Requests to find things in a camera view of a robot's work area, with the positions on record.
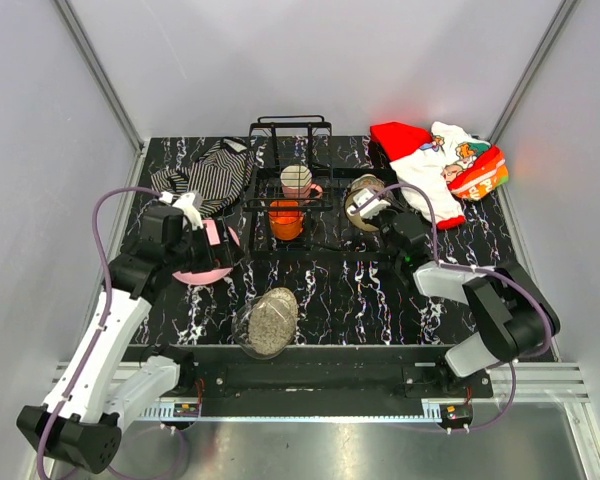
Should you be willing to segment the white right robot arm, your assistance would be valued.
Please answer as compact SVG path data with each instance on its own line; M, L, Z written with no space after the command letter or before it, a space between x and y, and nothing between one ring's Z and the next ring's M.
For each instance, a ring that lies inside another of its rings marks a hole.
M436 261L416 215L389 209L373 223L406 289L465 304L473 314L477 332L450 348L434 371L440 393L456 396L478 371L549 349L560 320L519 263L480 267Z

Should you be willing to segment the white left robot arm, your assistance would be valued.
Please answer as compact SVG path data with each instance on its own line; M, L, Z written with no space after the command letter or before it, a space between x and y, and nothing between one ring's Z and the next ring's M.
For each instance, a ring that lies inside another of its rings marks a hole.
M243 255L221 219L202 220L188 207L145 212L139 237L109 261L105 289L64 374L41 405L18 415L17 428L40 461L99 474L129 424L155 400L195 389L193 354L172 346L156 347L139 371L116 389L110 385L134 332L176 273L233 268Z

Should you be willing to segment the pink ceramic mug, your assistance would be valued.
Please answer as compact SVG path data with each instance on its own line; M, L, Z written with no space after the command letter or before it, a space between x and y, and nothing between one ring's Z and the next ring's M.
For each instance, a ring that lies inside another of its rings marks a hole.
M280 182L285 198L296 200L300 205L319 200L323 189L313 181L311 170L304 165L289 165L281 171Z

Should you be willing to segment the flower-shaped patterned dish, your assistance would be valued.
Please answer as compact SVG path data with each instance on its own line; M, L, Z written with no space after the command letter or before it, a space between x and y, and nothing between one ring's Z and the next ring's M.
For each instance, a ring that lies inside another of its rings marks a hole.
M363 189L369 189L374 193L382 191L386 187L385 183L372 174L364 174L351 182L349 190L357 192Z

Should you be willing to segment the pink round plate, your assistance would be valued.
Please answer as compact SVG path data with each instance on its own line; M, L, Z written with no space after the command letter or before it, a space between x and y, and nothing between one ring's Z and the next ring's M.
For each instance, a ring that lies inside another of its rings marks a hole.
M193 286L206 286L213 284L228 276L233 269L216 269L213 266L211 248L209 243L209 223L203 220L201 229L193 230L186 236L186 245L189 258L183 269L173 273L173 277L182 284Z

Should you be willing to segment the white red cartoon garment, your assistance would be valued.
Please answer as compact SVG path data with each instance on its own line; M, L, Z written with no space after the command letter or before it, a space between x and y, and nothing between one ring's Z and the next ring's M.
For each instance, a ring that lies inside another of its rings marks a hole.
M440 121L426 130L399 122L370 127L382 148L406 202L440 230L465 222L462 200L478 201L509 179L501 149L463 128Z

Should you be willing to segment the orange plastic cup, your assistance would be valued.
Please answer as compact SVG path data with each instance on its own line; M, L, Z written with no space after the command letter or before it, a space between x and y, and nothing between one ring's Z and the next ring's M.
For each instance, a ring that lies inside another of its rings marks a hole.
M273 236L282 241L296 239L303 231L304 213L297 200L275 200L270 204L269 221Z

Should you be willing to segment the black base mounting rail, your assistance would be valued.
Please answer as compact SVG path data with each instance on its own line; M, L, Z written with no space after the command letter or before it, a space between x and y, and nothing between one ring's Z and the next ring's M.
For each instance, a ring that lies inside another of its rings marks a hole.
M384 418L421 416L422 401L488 399L484 371L455 377L443 346L291 346L256 359L238 346L182 347L183 385L168 398L202 396L202 416Z

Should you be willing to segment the clear glass bowl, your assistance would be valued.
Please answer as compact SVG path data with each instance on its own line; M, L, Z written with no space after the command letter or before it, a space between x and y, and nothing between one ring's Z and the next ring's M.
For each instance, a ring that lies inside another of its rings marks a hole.
M257 297L255 299L253 299L251 302L249 302L248 304L246 304L245 306L243 306L233 317L232 320L232 324L231 324L231 336L232 336L232 340L235 344L237 344L238 346L240 346L242 348L242 350L249 356L251 356L254 359L257 360L269 360L272 359L276 356L273 357L260 357L257 356L255 354L255 352L252 350L252 348L248 345L248 318L249 318L249 314L251 312L251 309L255 306L256 302L260 299L261 297Z

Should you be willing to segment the black white striped cloth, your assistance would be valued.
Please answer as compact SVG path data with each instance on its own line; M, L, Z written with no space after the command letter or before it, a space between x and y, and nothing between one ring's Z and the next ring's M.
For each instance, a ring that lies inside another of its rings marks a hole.
M189 166L167 168L151 175L155 191L182 196L197 192L199 212L208 218L234 203L244 191L254 159L245 140L224 137L217 140Z

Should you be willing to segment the black metal dish rack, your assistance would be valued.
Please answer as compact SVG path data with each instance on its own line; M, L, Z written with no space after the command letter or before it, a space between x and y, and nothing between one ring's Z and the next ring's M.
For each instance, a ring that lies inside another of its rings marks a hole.
M346 216L351 184L371 174L396 181L386 156L368 136L335 136L322 115L260 116L249 127L255 165L242 211L249 216L247 245L254 260L382 262L389 255L377 233ZM287 198L281 174L292 165L310 170L308 199Z

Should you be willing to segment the beige speckled bowl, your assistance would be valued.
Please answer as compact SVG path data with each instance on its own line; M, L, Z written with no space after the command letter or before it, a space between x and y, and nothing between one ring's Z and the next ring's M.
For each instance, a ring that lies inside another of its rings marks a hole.
M359 230L364 232L377 232L378 228L370 223L366 223L360 214L353 214L353 210L356 208L354 202L354 193L350 192L345 200L345 214L347 219Z

